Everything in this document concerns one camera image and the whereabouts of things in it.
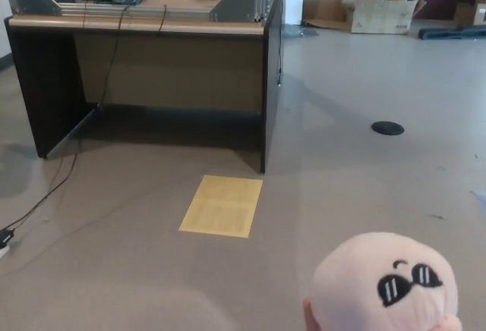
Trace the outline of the person's bare hand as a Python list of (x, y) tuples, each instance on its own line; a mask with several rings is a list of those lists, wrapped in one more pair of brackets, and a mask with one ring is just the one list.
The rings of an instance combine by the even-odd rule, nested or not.
[(303, 305), (303, 312), (304, 312), (304, 319), (305, 319), (305, 328), (307, 331), (320, 331), (320, 326), (314, 318), (311, 309), (311, 301), (310, 298), (305, 298), (302, 302)]

